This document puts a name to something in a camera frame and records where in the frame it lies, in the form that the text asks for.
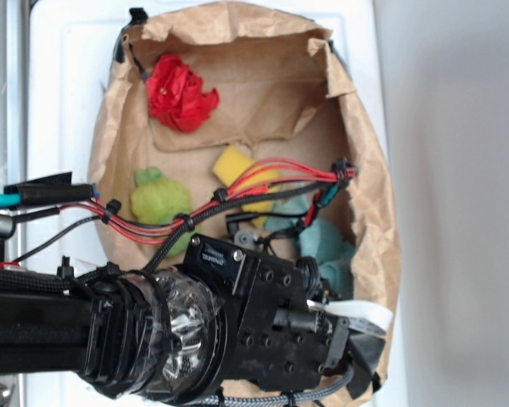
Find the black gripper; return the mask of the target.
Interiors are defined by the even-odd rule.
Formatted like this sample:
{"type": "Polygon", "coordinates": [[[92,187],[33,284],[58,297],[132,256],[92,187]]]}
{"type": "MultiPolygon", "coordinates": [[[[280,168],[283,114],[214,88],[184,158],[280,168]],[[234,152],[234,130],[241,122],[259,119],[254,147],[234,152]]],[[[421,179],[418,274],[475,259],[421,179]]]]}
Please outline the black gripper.
{"type": "Polygon", "coordinates": [[[197,234],[182,271],[202,282],[216,302],[205,392],[225,380],[298,392],[316,387],[338,367],[347,322],[309,308],[294,263],[197,234]]]}

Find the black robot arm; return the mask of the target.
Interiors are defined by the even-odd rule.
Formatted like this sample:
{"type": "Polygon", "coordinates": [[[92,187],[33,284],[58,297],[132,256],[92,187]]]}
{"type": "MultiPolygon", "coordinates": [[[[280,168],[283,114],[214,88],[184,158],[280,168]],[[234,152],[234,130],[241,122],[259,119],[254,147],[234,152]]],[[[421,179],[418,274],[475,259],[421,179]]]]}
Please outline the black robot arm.
{"type": "Polygon", "coordinates": [[[348,322],[310,309],[314,263],[196,235],[179,265],[108,264],[74,276],[0,270],[0,374],[72,371],[102,395],[231,406],[221,386],[252,382],[264,405],[345,387],[348,322]]]}

